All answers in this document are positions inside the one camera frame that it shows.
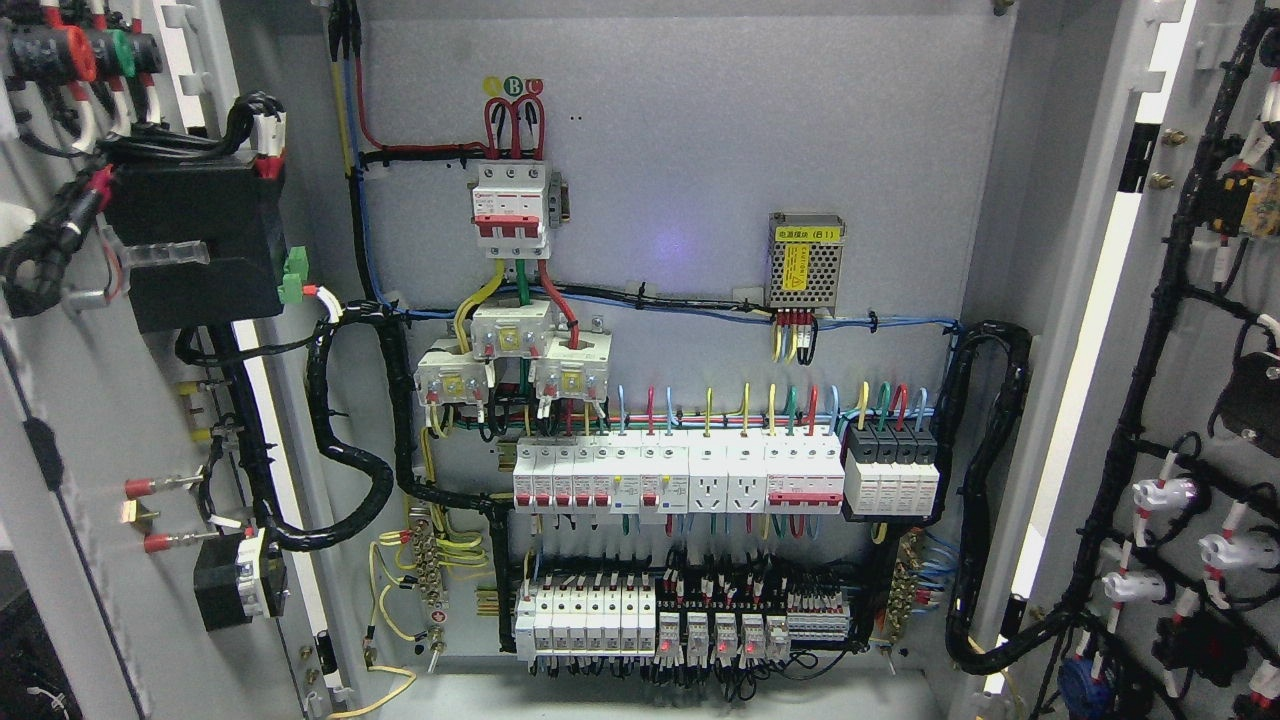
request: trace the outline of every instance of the red breaker toggle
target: red breaker toggle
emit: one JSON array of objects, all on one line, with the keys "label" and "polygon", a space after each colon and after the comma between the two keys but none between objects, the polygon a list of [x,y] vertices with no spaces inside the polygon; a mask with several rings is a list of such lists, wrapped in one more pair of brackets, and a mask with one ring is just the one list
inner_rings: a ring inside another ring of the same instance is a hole
[{"label": "red breaker toggle", "polygon": [[837,506],[840,505],[840,495],[827,492],[771,492],[769,505]]},{"label": "red breaker toggle", "polygon": [[475,223],[480,229],[480,237],[495,240],[538,237],[538,218],[534,215],[476,215]]}]

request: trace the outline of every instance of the green wire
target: green wire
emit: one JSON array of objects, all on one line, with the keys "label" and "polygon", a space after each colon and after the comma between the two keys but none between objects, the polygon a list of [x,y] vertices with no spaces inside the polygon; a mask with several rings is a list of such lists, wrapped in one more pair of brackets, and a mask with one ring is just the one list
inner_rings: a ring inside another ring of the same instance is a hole
[{"label": "green wire", "polygon": [[893,404],[893,386],[888,383],[881,383],[881,400],[876,404],[876,414],[879,415],[879,421],[876,423],[876,432],[884,432],[884,423],[888,420],[888,409]]},{"label": "green wire", "polygon": [[787,406],[782,410],[782,414],[787,418],[787,434],[796,434],[796,386],[791,386],[787,391]]},{"label": "green wire", "polygon": [[525,274],[525,261],[516,260],[516,290],[520,292],[520,304],[529,305],[529,275]]}]

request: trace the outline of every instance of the red wire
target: red wire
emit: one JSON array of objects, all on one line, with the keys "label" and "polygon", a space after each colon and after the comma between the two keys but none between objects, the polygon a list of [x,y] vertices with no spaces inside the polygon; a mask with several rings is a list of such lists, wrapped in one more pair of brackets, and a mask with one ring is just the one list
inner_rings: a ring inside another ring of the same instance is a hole
[{"label": "red wire", "polygon": [[547,270],[547,260],[538,261],[538,279],[541,282],[543,290],[547,291],[547,297],[550,297],[552,302],[564,314],[564,323],[568,325],[568,348],[577,350],[577,316],[573,315],[573,310],[570,309],[564,296],[556,290],[556,283]]},{"label": "red wire", "polygon": [[370,145],[379,150],[388,150],[392,152],[439,152],[445,150],[484,150],[485,143],[483,142],[462,142],[457,145],[384,145],[374,138],[374,133],[369,132],[369,120],[365,113],[365,63],[358,56],[356,58],[356,111],[360,115],[360,133],[365,136],[365,140]]},{"label": "red wire", "polygon": [[893,411],[893,406],[897,405],[897,425],[893,427],[895,432],[902,432],[906,429],[906,406],[911,398],[911,388],[906,387],[906,383],[897,386],[897,392],[893,393],[893,401],[890,402],[890,413]]},{"label": "red wire", "polygon": [[649,434],[653,434],[653,386],[649,386],[649,409],[645,413],[649,414]]},{"label": "red wire", "polygon": [[[520,124],[520,117],[518,117],[520,115],[520,106],[524,105],[524,104],[526,104],[526,102],[530,102],[530,104],[538,106],[538,147],[534,147],[534,160],[541,160],[543,159],[543,141],[547,140],[547,109],[543,108],[543,100],[540,97],[538,97],[536,95],[534,95],[532,92],[526,92],[526,94],[521,95],[520,97],[516,99],[516,102],[513,104],[515,114],[516,114],[516,124],[517,126]],[[511,156],[516,158],[516,159],[520,158],[518,155],[516,155],[515,151],[512,151]]]},{"label": "red wire", "polygon": [[818,419],[818,386],[809,386],[809,434],[813,434]]}]

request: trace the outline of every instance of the white breaker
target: white breaker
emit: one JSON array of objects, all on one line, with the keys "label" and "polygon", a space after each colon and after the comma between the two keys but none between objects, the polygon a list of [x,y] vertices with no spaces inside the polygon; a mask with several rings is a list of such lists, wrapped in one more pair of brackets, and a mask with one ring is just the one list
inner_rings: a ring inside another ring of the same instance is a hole
[{"label": "white breaker", "polygon": [[[417,363],[413,379],[419,401],[428,410],[454,402],[474,405],[480,411],[480,421],[484,421],[492,368],[488,363],[465,355],[458,341],[438,340]],[[431,413],[426,418],[430,423]]]},{"label": "white breaker", "polygon": [[659,667],[785,662],[788,623],[785,615],[750,611],[659,611],[646,574],[548,577],[521,589],[516,656],[529,664],[632,659]]},{"label": "white breaker", "polygon": [[471,218],[489,258],[545,260],[553,224],[550,172],[544,163],[480,163]]},{"label": "white breaker", "polygon": [[612,336],[581,333],[576,350],[568,347],[568,337],[567,332],[556,333],[547,355],[529,368],[529,382],[538,391],[538,418],[545,418],[556,400],[589,402],[596,416],[604,414]]},{"label": "white breaker", "polygon": [[516,510],[646,516],[686,512],[840,512],[845,469],[836,436],[753,430],[643,430],[524,437]]}]

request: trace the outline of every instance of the white connector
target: white connector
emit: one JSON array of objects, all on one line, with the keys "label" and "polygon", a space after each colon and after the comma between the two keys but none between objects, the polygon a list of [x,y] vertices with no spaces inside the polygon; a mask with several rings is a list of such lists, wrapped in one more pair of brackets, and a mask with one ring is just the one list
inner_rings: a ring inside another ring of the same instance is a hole
[{"label": "white connector", "polygon": [[1243,533],[1231,538],[1204,536],[1197,544],[1204,565],[1217,570],[1271,570],[1280,565],[1280,543],[1263,533]]},{"label": "white connector", "polygon": [[1111,602],[1137,602],[1149,600],[1162,602],[1169,598],[1169,587],[1156,573],[1139,570],[1133,573],[1107,573],[1102,578],[1102,592]]}]

